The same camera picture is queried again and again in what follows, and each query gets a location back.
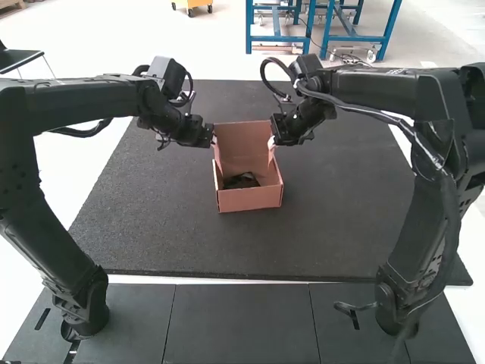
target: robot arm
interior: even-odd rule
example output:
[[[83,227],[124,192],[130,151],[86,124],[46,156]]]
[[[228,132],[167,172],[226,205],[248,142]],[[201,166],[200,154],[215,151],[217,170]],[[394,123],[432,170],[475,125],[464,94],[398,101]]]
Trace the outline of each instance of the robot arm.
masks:
[[[275,144],[313,139],[313,129],[335,118],[337,109],[396,125],[412,144],[414,195],[396,246],[378,269],[376,303],[368,306],[376,307],[385,332],[411,336],[421,313],[443,292],[461,217],[485,184],[485,64],[459,70],[322,69],[314,55],[306,55],[283,69],[304,99],[294,105],[276,94],[281,113],[271,117]],[[380,110],[407,115],[415,125]]]
[[[147,74],[140,77],[141,71]],[[91,337],[108,322],[108,276],[76,245],[40,190],[33,137],[54,131],[90,137],[112,118],[138,117],[138,125],[164,141],[208,148],[213,126],[182,113],[186,70],[155,58],[138,76],[71,80],[0,80],[0,234],[36,267],[64,317],[67,340]],[[66,127],[104,118],[93,130]]]

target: object inside box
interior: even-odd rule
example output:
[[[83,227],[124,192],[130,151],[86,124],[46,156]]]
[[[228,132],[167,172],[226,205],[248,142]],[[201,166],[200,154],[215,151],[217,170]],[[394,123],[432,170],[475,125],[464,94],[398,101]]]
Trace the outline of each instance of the object inside box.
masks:
[[[235,190],[237,188],[260,187],[258,178],[252,172],[237,174],[222,181],[224,190]]]
[[[267,186],[277,186],[280,184],[280,179],[278,177],[278,172],[276,169],[276,165],[274,164],[274,161],[271,161],[269,168],[268,168],[268,173],[266,175],[261,175],[258,173],[253,173],[251,174],[256,178],[259,186],[258,187],[267,187]],[[216,165],[215,168],[215,177],[216,177],[216,182],[217,182],[217,189],[218,190],[228,190],[227,188],[224,188],[224,182],[227,179],[230,179],[231,177],[241,175],[241,174],[222,174],[221,170],[219,169],[219,166]]]

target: cardboard box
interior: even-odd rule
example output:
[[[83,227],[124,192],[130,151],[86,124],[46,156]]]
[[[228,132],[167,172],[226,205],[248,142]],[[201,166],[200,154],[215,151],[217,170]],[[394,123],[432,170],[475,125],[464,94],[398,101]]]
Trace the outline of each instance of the cardboard box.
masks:
[[[274,154],[268,150],[269,121],[216,124],[214,182],[219,212],[236,212],[281,206],[283,179]],[[252,172],[260,187],[224,190],[223,179]]]

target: black cable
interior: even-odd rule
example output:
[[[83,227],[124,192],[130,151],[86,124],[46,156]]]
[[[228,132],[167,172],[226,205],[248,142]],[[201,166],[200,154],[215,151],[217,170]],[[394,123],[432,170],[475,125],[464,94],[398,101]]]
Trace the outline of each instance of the black cable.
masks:
[[[50,133],[57,133],[62,135],[67,135],[69,137],[75,138],[90,138],[98,134],[101,130],[105,129],[111,122],[113,118],[106,118],[98,122],[94,128],[89,130],[78,130],[72,127],[59,127],[58,129],[50,130]]]
[[[189,86],[190,86],[189,95],[187,96],[184,92],[181,92],[179,94],[179,97],[181,98],[181,100],[169,101],[169,103],[176,108],[181,108],[182,106],[186,105],[186,103],[189,102],[190,96],[192,95],[192,92],[194,90],[194,80],[192,79],[192,75],[190,74],[190,72],[186,71],[186,76],[189,79]]]
[[[269,81],[266,79],[266,66],[270,63],[275,63],[277,64],[278,66],[280,66],[280,68],[285,72],[285,74],[288,75],[289,79],[291,80],[292,83],[295,82],[295,76],[293,75],[292,71],[289,70],[289,68],[281,61],[279,60],[278,58],[275,58],[275,57],[268,57],[266,58],[265,60],[263,60],[263,62],[261,63],[261,67],[259,68],[259,73],[261,75],[261,80],[263,81],[263,84],[269,89],[271,90],[272,93],[275,93],[277,94],[278,96],[281,96],[282,98],[284,99],[288,99],[290,100],[291,99],[291,96],[288,95],[287,93],[284,93],[283,91],[280,91],[279,89],[277,89],[276,87],[274,87],[273,85],[271,85],[269,83]]]

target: white floor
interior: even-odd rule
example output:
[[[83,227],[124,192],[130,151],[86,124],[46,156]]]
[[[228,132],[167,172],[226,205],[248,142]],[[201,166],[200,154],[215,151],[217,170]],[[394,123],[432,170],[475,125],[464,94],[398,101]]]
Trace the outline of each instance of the white floor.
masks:
[[[466,19],[475,11],[469,10],[469,5],[483,7],[483,2],[480,3],[477,0],[460,3],[442,0],[441,10],[433,13],[431,6],[426,8],[418,0],[404,2],[382,65],[420,67],[422,62],[433,62],[438,66],[458,66],[484,60],[480,55],[483,34],[477,33],[475,42],[464,30],[470,22],[462,22],[462,26],[457,23],[453,28],[449,23],[450,14],[460,14],[460,19]],[[390,0],[369,1],[362,15],[361,32],[382,29],[390,4]],[[0,34],[2,41],[12,48],[44,50],[58,77],[131,73],[137,65],[149,63],[154,55],[169,55],[182,63],[194,78],[257,80],[259,64],[265,55],[244,54],[244,1],[215,0],[213,14],[200,11],[196,15],[189,19],[182,11],[173,12],[168,0],[46,0],[1,19]],[[480,17],[473,19],[477,20],[476,27],[483,26]],[[321,37],[321,26],[314,32],[317,42],[321,39],[319,35]],[[312,46],[312,50],[317,51],[317,48]],[[280,58],[287,63],[294,59],[288,55]],[[50,77],[41,61],[22,71],[26,78]],[[284,80],[284,75],[276,68],[270,71],[270,78]],[[117,120],[89,140],[50,134],[36,138],[42,188],[66,228],[75,219],[129,122],[129,119]],[[402,140],[401,144],[406,154],[407,145]],[[482,344],[485,342],[485,313],[479,304],[485,294],[485,272],[482,271],[485,247],[481,239],[484,222],[475,206],[463,221],[459,252],[475,280],[474,286],[446,289],[478,363],[485,363]],[[112,276],[111,281],[193,282],[120,276]],[[11,246],[0,242],[0,357],[41,289],[35,269]]]

